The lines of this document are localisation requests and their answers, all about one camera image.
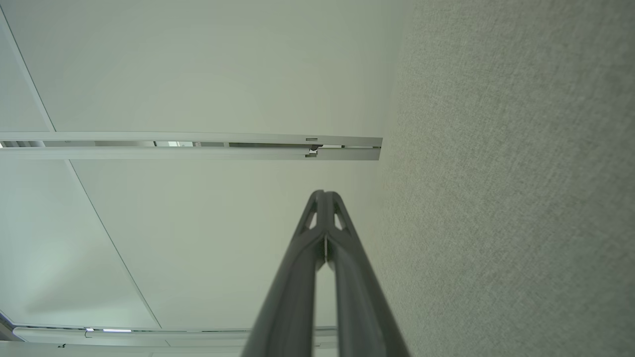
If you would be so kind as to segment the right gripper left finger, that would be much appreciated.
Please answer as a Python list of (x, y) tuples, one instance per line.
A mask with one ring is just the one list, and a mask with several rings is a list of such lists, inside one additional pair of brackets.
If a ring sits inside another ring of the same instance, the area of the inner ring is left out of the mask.
[(313, 357), (316, 273), (326, 261), (326, 192), (311, 194), (241, 357)]

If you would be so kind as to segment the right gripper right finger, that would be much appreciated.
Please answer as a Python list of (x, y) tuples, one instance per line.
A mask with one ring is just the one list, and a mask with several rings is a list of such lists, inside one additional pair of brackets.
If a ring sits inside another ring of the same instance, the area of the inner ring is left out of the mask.
[(410, 357), (340, 194), (326, 193), (327, 259), (335, 272), (339, 357)]

